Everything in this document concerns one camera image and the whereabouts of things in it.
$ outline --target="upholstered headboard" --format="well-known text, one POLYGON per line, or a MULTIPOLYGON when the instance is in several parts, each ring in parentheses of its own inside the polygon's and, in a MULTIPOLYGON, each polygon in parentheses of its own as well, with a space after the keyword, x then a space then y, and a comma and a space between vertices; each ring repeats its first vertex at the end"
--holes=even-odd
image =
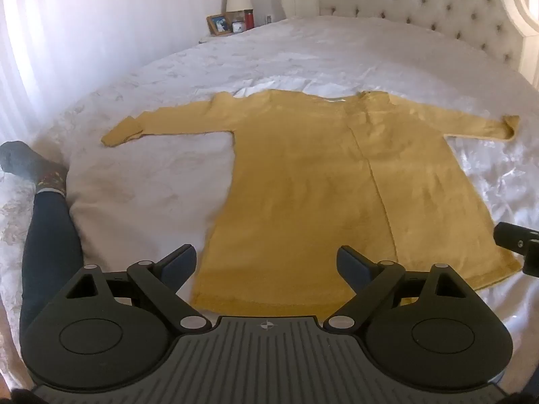
POLYGON ((287 17, 377 16, 465 41, 539 87, 539 0, 282 0, 287 17))

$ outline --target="bed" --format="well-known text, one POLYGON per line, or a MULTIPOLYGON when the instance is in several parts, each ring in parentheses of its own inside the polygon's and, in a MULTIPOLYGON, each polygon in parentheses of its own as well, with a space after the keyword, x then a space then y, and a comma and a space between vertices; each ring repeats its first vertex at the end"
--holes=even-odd
MULTIPOLYGON (((203 250, 230 186, 232 136, 145 137, 114 149, 100 139, 126 115, 219 91, 384 90, 484 117, 517 113, 521 131, 510 143, 448 142, 495 221, 538 229, 539 24, 526 0, 395 1, 283 0, 289 19, 155 61, 60 113, 34 146, 69 165, 67 199, 86 262, 115 271, 184 243, 203 250)), ((0 181, 0 370, 10 386, 28 386, 18 316, 33 191, 12 175, 0 172, 0 181)), ((190 283, 179 294, 188 299, 190 283)), ((517 274, 480 294, 511 331, 502 387, 519 390, 539 361, 539 280, 517 274)))

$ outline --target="nightstand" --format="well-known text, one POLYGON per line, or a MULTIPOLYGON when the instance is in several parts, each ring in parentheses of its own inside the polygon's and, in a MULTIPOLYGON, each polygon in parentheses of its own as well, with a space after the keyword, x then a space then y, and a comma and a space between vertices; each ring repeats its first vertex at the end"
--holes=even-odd
POLYGON ((211 36, 204 36, 203 38, 201 38, 199 40, 199 44, 206 44, 207 42, 211 42, 211 41, 215 41, 216 39, 219 39, 219 38, 226 38, 227 36, 232 36, 232 35, 238 35, 238 33, 225 33, 224 35, 211 35, 211 36))

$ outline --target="patterned sock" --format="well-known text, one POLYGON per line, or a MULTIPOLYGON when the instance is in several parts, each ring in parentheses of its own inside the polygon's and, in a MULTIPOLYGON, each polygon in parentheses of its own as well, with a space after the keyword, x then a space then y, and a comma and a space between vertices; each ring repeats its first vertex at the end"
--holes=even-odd
POLYGON ((36 184, 40 191, 58 191, 65 196, 67 169, 34 152, 22 141, 8 141, 0 146, 0 167, 36 184))

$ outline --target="white curtain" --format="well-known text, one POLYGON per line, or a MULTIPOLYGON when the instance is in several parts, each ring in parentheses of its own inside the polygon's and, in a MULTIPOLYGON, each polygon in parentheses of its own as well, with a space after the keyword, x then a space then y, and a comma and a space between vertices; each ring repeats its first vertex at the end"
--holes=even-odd
POLYGON ((208 34, 223 0, 0 0, 0 144, 208 34))

